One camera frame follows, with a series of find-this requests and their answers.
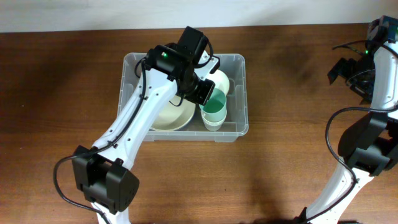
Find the clear plastic storage bin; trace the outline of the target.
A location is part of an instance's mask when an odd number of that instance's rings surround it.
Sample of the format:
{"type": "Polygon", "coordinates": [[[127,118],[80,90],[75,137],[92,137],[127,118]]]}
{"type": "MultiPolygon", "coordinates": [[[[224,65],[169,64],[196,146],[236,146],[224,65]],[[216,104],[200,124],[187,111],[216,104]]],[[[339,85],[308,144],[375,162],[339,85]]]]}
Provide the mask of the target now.
{"type": "MultiPolygon", "coordinates": [[[[119,92],[118,112],[124,108],[137,85],[134,74],[136,63],[145,53],[129,53],[123,60],[121,87],[119,92]]],[[[176,131],[148,131],[145,141],[214,141],[234,142],[249,130],[248,101],[246,88],[246,62],[240,54],[215,54],[220,59],[219,69],[229,79],[229,90],[226,95],[227,115],[217,131],[205,128],[200,109],[195,109],[193,118],[182,129],[176,131]]]]}

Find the mint green plastic cup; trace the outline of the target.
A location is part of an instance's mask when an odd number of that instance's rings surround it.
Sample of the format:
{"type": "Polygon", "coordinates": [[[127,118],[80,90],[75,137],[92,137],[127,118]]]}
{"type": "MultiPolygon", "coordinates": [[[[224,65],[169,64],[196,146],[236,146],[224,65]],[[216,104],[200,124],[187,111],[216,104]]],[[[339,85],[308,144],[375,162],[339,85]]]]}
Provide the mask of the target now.
{"type": "Polygon", "coordinates": [[[226,95],[215,88],[206,104],[199,107],[210,121],[219,121],[227,114],[226,95]]]}

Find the cream plate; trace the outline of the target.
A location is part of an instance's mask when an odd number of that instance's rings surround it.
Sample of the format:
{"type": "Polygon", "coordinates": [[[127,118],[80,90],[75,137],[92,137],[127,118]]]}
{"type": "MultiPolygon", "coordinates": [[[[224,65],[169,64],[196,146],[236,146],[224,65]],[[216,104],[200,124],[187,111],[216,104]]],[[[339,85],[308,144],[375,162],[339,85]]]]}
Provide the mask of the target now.
{"type": "Polygon", "coordinates": [[[175,95],[170,103],[167,103],[160,112],[154,123],[150,127],[154,131],[176,131],[186,126],[195,114],[196,104],[183,100],[180,106],[181,98],[175,95]]]}

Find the cream plastic cup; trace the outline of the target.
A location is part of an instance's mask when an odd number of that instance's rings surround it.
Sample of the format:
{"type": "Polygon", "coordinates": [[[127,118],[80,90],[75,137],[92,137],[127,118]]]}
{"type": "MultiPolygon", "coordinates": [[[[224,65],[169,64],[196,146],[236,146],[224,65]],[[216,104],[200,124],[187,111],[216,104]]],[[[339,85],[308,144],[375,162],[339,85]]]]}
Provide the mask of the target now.
{"type": "Polygon", "coordinates": [[[201,113],[201,118],[202,118],[202,120],[203,120],[203,122],[204,122],[205,124],[208,124],[208,125],[210,125],[210,126],[221,126],[221,125],[224,123],[225,119],[226,119],[226,115],[224,115],[223,118],[222,118],[221,120],[219,120],[219,121],[210,121],[210,120],[206,117],[206,114],[205,114],[205,113],[201,113]]]}

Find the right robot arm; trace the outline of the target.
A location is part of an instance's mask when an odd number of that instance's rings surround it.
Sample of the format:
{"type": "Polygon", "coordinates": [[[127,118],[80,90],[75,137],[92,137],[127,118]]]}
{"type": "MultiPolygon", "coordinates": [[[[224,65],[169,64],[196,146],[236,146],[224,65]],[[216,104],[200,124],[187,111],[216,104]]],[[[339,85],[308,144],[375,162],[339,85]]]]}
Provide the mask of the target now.
{"type": "Polygon", "coordinates": [[[329,71],[342,77],[368,108],[330,149],[338,165],[320,196],[295,223],[339,223],[357,193],[385,170],[397,165],[397,19],[382,16],[369,24],[360,59],[341,58],[329,71]]]}

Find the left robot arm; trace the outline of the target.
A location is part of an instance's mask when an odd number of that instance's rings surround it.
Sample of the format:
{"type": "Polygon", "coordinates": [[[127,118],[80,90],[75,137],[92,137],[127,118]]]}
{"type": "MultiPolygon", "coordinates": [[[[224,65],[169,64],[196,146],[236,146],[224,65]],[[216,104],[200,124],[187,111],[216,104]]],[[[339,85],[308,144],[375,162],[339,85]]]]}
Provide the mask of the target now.
{"type": "Polygon", "coordinates": [[[139,187],[131,168],[150,127],[171,99],[178,96],[178,105],[205,105],[209,100],[215,84],[206,76],[220,66],[218,58],[205,52],[210,47],[204,33],[186,27],[177,43],[150,49],[135,67],[141,71],[139,81],[114,123],[90,149],[75,150],[76,186],[100,223],[129,223],[128,206],[139,187]]]}

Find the white small bowl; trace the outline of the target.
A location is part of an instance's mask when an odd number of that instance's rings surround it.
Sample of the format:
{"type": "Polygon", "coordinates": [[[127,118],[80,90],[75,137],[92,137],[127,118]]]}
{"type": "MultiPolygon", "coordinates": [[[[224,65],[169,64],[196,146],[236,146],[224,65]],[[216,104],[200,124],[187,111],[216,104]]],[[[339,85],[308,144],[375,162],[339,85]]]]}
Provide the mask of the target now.
{"type": "Polygon", "coordinates": [[[208,79],[215,83],[215,88],[221,90],[225,95],[229,92],[229,78],[221,70],[217,70],[215,73],[210,73],[208,79]]]}

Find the grey plastic cup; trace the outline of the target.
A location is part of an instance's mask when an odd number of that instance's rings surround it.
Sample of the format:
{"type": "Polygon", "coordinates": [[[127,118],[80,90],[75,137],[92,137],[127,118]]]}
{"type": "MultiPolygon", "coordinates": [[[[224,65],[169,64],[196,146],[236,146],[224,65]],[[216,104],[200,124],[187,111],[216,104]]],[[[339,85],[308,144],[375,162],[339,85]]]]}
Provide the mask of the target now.
{"type": "Polygon", "coordinates": [[[209,131],[217,131],[221,128],[221,124],[218,125],[211,125],[211,124],[206,124],[205,123],[205,128],[209,131]]]}

